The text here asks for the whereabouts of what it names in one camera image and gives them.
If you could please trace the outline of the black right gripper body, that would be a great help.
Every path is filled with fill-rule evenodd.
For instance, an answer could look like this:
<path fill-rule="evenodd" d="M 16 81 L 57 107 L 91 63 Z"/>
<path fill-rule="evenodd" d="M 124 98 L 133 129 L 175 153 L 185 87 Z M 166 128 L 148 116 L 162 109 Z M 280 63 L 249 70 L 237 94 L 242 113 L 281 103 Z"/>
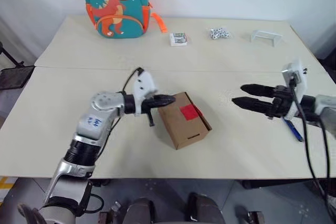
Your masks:
<path fill-rule="evenodd" d="M 270 118 L 284 118 L 293 103 L 292 92 L 289 87 L 275 86 L 271 88 L 271 103 L 270 109 L 268 109 L 266 115 Z"/>

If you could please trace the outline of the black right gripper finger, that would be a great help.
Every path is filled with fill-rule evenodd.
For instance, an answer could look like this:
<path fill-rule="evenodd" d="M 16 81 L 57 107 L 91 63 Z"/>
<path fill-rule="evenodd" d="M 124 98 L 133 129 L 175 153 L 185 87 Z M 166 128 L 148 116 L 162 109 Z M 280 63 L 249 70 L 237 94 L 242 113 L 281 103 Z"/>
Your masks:
<path fill-rule="evenodd" d="M 272 104 L 265 101 L 260 101 L 250 97 L 232 98 L 232 102 L 242 109 L 258 112 L 265 115 L 273 115 Z"/>
<path fill-rule="evenodd" d="M 274 87 L 260 84 L 244 84 L 240 87 L 244 92 L 259 97 L 274 97 Z"/>

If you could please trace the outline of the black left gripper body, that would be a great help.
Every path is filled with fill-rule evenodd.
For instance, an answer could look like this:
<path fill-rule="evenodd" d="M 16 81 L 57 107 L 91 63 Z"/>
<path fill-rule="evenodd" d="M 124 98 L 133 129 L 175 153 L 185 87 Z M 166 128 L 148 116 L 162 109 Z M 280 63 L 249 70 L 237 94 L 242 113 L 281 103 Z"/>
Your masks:
<path fill-rule="evenodd" d="M 154 95 L 151 98 L 145 99 L 141 104 L 141 113 L 147 115 L 150 127 L 155 126 L 151 110 L 158 107 L 158 102 L 159 96 Z"/>

